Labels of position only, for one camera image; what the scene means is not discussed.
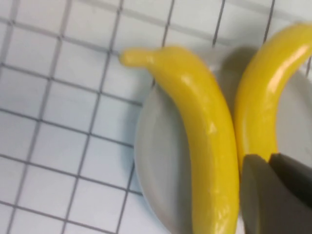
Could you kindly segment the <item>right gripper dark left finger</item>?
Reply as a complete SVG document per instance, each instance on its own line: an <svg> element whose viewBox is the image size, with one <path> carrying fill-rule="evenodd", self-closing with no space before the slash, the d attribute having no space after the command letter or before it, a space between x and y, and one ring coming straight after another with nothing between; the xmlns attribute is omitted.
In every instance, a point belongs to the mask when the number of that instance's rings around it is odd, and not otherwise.
<svg viewBox="0 0 312 234"><path fill-rule="evenodd" d="M249 234L310 234L312 207L283 184L258 155L243 160L240 203Z"/></svg>

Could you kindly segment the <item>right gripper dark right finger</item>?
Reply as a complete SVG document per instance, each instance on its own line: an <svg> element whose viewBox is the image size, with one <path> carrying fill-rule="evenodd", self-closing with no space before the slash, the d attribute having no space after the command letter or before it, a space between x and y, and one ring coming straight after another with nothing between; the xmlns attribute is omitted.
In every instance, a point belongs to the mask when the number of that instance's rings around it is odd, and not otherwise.
<svg viewBox="0 0 312 234"><path fill-rule="evenodd" d="M308 207L312 206L312 169L284 154L272 154L269 165L283 184Z"/></svg>

